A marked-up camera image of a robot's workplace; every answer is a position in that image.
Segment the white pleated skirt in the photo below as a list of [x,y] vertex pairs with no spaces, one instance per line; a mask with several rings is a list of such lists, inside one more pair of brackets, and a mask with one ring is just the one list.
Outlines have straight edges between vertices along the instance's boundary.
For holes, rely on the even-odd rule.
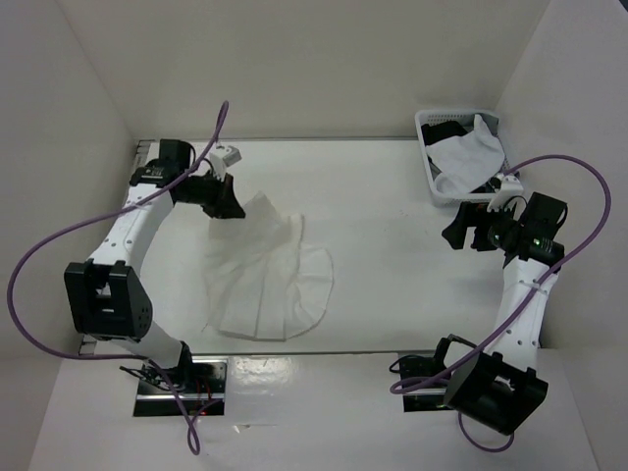
[[209,224],[203,275],[206,326],[233,338],[285,341],[323,320],[334,286],[329,251],[303,242],[304,216],[259,192],[243,219]]

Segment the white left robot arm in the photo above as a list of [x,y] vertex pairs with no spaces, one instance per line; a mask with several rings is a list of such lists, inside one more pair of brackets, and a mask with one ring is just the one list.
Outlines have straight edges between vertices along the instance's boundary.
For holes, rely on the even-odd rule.
[[153,319],[153,304],[140,280],[144,258],[178,203],[196,205],[214,219],[245,216],[227,171],[240,161],[239,150],[218,145],[206,157],[208,170],[199,176],[191,173],[194,155],[188,142],[161,140],[157,158],[131,175],[125,214],[86,261],[73,262],[64,272],[75,329],[154,361],[162,383],[177,393],[192,386],[197,369],[188,345]]

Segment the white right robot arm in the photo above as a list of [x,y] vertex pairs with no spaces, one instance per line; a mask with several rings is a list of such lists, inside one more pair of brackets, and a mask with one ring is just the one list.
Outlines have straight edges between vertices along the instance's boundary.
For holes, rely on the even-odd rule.
[[555,237],[568,206],[538,192],[524,197],[523,186],[513,175],[498,174],[490,184],[496,191],[492,198],[460,203],[442,236],[459,250],[472,230],[472,249],[503,252],[502,296],[494,331],[481,344],[449,335],[432,355],[403,355],[392,370],[401,377],[403,393],[440,389],[444,408],[511,436],[543,403],[549,389],[536,371],[537,350],[557,281],[550,268],[565,256]]

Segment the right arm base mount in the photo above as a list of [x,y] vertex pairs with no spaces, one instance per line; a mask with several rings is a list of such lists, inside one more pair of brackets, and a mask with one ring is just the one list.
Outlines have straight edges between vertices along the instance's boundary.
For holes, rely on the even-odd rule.
[[[454,343],[470,350],[451,365],[445,358]],[[441,338],[432,356],[407,354],[395,365],[401,379],[391,386],[393,394],[416,395],[419,392],[443,389],[442,405],[471,416],[490,408],[486,399],[497,377],[500,353],[489,354],[475,343],[457,335]]]

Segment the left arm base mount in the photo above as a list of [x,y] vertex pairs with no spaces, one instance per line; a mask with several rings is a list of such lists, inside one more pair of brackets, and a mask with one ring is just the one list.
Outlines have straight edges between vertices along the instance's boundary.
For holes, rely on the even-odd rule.
[[[137,380],[133,416],[173,417],[181,412],[165,380],[157,371],[142,364],[138,368],[119,369]],[[228,377],[226,357],[194,357],[191,372],[184,378],[170,375],[180,395],[185,412],[190,416],[223,416]]]

